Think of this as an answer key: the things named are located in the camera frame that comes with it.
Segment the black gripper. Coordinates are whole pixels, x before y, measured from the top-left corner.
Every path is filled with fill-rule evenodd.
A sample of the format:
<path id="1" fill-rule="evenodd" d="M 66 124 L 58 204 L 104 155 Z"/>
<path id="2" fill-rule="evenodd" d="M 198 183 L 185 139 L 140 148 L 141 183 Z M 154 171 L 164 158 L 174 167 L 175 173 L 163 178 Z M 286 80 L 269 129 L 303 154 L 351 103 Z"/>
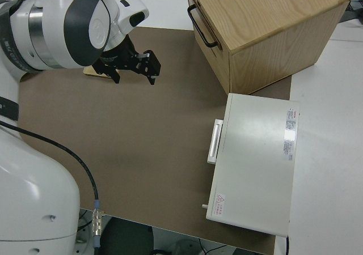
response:
<path id="1" fill-rule="evenodd" d="M 144 75 L 151 85 L 160 75 L 161 64 L 152 50 L 138 54 L 129 36 L 108 51 L 104 51 L 95 63 L 94 70 L 98 75 L 110 77 L 116 84 L 120 82 L 117 70 L 132 70 Z"/>

